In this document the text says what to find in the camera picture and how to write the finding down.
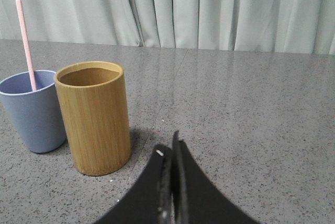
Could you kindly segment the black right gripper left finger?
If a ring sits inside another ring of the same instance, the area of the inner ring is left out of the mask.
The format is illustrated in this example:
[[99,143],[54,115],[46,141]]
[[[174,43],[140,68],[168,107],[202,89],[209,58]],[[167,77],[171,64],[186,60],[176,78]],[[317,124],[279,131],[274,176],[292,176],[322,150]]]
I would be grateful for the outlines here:
[[137,181],[96,223],[171,223],[171,170],[172,150],[155,145]]

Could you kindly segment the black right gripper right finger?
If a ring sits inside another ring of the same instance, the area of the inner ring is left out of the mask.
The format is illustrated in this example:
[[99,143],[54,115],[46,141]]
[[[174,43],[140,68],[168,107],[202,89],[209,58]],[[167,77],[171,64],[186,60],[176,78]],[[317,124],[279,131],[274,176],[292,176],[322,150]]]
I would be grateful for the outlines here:
[[176,223],[257,223],[208,179],[186,143],[173,135],[172,192]]

